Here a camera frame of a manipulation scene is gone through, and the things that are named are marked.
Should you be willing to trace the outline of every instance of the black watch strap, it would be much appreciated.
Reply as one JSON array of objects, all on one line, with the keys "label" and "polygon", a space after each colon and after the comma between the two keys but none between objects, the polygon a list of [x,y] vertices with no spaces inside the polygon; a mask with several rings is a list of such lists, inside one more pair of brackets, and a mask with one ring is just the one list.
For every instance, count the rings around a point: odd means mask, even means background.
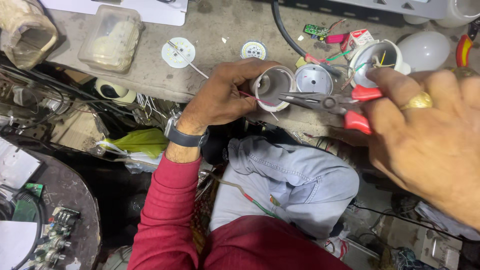
[{"label": "black watch strap", "polygon": [[175,125],[172,125],[170,127],[170,131],[168,133],[167,138],[174,142],[175,144],[178,144],[180,146],[185,146],[185,147],[202,147],[208,139],[208,135],[210,132],[208,129],[205,131],[205,134],[203,135],[187,135],[185,133],[182,133],[177,130]]}]

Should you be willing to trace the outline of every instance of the wristwatch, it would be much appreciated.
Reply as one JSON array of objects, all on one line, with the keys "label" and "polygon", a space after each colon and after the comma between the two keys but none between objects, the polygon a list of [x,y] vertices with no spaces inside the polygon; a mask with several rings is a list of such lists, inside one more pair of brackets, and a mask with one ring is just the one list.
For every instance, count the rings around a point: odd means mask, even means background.
[{"label": "wristwatch", "polygon": [[187,135],[177,130],[177,122],[181,116],[181,111],[170,117],[165,127],[165,137],[170,141],[185,147],[202,147],[208,140],[210,134],[208,129],[203,135]]}]

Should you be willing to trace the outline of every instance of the light blue jeans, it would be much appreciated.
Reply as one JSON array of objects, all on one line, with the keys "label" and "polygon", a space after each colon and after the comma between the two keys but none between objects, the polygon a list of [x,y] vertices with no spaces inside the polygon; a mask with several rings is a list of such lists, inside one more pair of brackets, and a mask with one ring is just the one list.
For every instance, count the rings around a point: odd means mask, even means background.
[{"label": "light blue jeans", "polygon": [[[317,239],[328,238],[359,187],[357,173],[342,159],[312,147],[249,136],[230,140],[228,158],[223,180],[241,185],[263,207]],[[267,214],[236,187],[220,184],[210,230],[247,215]]]}]

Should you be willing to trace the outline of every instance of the person's left hand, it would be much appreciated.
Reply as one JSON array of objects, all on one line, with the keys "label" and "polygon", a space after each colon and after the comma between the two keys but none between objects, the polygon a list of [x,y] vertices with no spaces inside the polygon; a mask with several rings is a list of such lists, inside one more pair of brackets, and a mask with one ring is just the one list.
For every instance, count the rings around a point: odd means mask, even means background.
[{"label": "person's left hand", "polygon": [[248,79],[281,65],[255,57],[219,64],[202,89],[183,111],[177,129],[189,135],[201,135],[209,125],[226,124],[256,110],[257,101],[242,96],[249,92]]}]

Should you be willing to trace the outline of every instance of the knee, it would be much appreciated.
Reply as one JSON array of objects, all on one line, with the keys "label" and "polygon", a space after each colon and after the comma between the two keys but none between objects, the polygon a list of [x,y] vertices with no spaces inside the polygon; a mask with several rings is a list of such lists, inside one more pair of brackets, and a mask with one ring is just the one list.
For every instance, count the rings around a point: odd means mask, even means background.
[{"label": "knee", "polygon": [[357,172],[350,166],[346,166],[337,167],[335,171],[324,175],[320,186],[324,192],[324,198],[344,200],[357,195],[359,183]]}]

